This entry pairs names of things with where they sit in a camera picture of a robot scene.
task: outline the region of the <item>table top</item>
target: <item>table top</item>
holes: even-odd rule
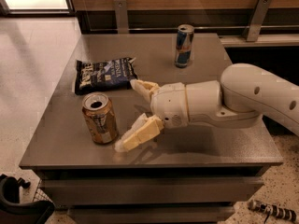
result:
[[[26,149],[23,169],[102,169],[281,164],[282,158],[262,122],[247,129],[189,126],[164,130],[156,139],[128,152],[114,144],[96,145],[72,92],[75,60],[101,62],[136,57],[140,79],[165,83],[219,80],[231,65],[217,35],[195,34],[187,68],[174,65],[176,35],[83,35]],[[150,106],[133,90],[107,91],[122,135]]]

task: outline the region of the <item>table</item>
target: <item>table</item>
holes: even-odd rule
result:
[[[215,223],[234,213],[280,165],[262,122],[248,129],[190,126],[164,130],[128,153],[96,145],[72,92],[75,60],[136,57],[140,79],[163,85],[219,80],[231,65],[215,34],[196,34],[190,65],[176,68],[176,35],[83,35],[52,95],[20,167],[77,223]],[[150,106],[132,90],[107,91],[120,134]]]

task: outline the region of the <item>chip bag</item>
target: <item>chip bag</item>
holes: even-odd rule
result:
[[[135,58],[129,57],[100,63],[76,60],[75,94],[130,86],[130,80],[137,78],[133,68],[134,60]]]

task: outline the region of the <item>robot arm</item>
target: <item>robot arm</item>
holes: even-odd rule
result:
[[[257,66],[234,64],[216,80],[184,85],[132,80],[132,87],[148,102],[154,116],[137,120],[116,143],[128,151],[160,133],[162,128],[209,124],[221,128],[248,128],[263,115],[299,135],[299,87]]]

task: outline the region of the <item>speckled floor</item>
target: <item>speckled floor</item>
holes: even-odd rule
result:
[[[33,172],[21,170],[19,162],[79,36],[75,18],[0,18],[0,174],[32,182],[21,191],[22,202],[33,200],[39,180]],[[265,185],[252,198],[299,214],[299,138],[273,138],[284,163],[263,175]],[[246,203],[236,203],[235,214],[220,224],[262,224],[265,218],[249,211]],[[65,212],[55,212],[47,223],[75,222]],[[266,223],[290,222],[270,217]]]

